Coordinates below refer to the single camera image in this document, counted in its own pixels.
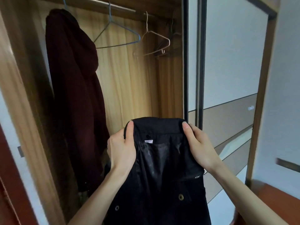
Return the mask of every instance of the metal snap button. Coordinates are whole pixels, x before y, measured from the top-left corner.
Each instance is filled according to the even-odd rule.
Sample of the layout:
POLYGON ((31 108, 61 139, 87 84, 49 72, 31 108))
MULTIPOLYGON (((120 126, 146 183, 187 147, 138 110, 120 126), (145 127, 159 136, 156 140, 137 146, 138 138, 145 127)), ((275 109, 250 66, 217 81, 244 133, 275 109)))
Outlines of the metal snap button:
POLYGON ((183 200, 183 195, 179 194, 178 198, 179 198, 179 200, 183 200))

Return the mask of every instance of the hand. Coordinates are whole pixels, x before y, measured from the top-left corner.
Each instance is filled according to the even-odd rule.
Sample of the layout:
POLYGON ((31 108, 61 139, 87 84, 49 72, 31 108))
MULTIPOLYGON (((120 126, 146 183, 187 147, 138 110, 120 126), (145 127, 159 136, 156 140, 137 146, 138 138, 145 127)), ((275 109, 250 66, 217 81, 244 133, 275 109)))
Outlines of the hand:
POLYGON ((133 121, 131 120, 126 129, 119 130, 107 141, 107 154, 111 161, 111 171, 116 172, 126 180, 136 158, 136 150, 133 141, 133 121))
POLYGON ((196 162, 211 173, 222 164, 222 160, 213 148, 206 133, 194 125, 191 126, 192 128, 185 121, 182 123, 183 131, 190 145, 190 151, 196 162))

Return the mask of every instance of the forearm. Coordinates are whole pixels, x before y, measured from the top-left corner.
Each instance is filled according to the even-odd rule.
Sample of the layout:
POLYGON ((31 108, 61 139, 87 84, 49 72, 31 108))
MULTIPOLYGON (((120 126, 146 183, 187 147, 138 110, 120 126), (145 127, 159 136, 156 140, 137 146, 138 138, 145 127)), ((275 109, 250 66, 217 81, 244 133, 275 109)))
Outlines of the forearm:
POLYGON ((287 225, 222 163, 212 172, 246 224, 287 225))
POLYGON ((111 170, 68 225, 101 224, 112 200, 124 181, 124 177, 111 170))

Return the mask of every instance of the open closet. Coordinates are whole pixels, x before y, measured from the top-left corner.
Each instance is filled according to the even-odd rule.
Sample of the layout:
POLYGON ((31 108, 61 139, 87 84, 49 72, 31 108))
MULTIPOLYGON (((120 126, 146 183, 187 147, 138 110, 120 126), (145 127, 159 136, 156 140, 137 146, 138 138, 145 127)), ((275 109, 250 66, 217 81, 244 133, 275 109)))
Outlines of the open closet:
POLYGON ((104 47, 97 49, 96 74, 110 134, 139 117, 187 117, 187 25, 184 0, 0 1, 0 88, 47 220, 57 225, 81 203, 47 58, 52 9, 69 11, 96 47, 104 47), (143 36, 146 31, 155 33, 143 36))

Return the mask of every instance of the person's left hand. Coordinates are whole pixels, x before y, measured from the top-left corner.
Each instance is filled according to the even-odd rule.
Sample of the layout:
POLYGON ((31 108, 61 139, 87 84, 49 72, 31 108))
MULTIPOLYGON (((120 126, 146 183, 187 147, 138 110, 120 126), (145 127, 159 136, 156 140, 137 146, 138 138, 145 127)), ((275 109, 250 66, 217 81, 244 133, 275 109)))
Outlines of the person's left hand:
POLYGON ((137 155, 133 141, 132 120, 127 125, 126 139, 124 139, 124 129, 119 130, 108 139, 107 153, 111 161, 110 170, 119 174, 125 181, 137 155))

